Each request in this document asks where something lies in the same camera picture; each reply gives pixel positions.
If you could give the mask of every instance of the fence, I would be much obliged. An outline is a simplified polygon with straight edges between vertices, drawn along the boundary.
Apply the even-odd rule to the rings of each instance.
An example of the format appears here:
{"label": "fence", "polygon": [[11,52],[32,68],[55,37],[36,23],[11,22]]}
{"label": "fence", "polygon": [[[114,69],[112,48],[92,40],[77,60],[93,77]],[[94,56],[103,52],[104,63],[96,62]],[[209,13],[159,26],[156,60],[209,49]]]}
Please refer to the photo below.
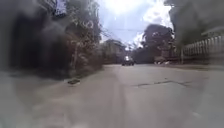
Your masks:
{"label": "fence", "polygon": [[208,57],[224,53],[224,35],[211,37],[193,44],[186,45],[183,49],[185,56]]}

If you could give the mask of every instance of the sky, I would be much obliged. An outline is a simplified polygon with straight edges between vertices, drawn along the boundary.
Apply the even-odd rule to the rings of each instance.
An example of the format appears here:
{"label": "sky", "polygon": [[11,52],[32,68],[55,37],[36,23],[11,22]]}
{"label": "sky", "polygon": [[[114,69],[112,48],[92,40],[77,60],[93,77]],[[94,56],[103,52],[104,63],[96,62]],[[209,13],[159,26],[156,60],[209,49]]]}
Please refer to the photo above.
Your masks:
{"label": "sky", "polygon": [[172,27],[171,7],[164,0],[98,0],[99,17],[103,30],[122,43],[136,44],[142,40],[144,29],[150,23]]}

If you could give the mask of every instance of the asphalt road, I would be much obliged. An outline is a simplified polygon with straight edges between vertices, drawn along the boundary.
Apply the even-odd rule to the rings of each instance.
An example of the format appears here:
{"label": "asphalt road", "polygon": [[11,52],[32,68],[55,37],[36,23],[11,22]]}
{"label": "asphalt road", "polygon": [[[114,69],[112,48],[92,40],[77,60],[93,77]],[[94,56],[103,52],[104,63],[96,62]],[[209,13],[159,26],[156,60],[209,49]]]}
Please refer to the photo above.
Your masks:
{"label": "asphalt road", "polygon": [[111,65],[70,87],[0,75],[0,128],[223,128],[223,76]]}

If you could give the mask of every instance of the car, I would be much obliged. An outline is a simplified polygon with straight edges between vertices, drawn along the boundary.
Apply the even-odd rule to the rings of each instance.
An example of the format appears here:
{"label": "car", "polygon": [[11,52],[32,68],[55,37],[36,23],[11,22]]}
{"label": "car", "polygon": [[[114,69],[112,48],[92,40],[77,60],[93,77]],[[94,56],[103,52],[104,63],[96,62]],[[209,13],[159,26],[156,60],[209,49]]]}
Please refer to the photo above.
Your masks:
{"label": "car", "polygon": [[122,66],[134,66],[134,60],[130,56],[125,56]]}

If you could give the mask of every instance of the tree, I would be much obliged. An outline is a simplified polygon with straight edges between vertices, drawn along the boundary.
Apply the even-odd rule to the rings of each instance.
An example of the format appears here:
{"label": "tree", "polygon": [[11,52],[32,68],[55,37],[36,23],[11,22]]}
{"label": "tree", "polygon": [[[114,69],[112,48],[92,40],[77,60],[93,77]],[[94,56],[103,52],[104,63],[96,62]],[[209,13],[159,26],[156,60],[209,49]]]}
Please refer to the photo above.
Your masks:
{"label": "tree", "polygon": [[143,38],[145,38],[145,42],[142,42],[142,45],[143,47],[160,46],[172,42],[174,40],[173,34],[170,27],[150,24],[144,31]]}

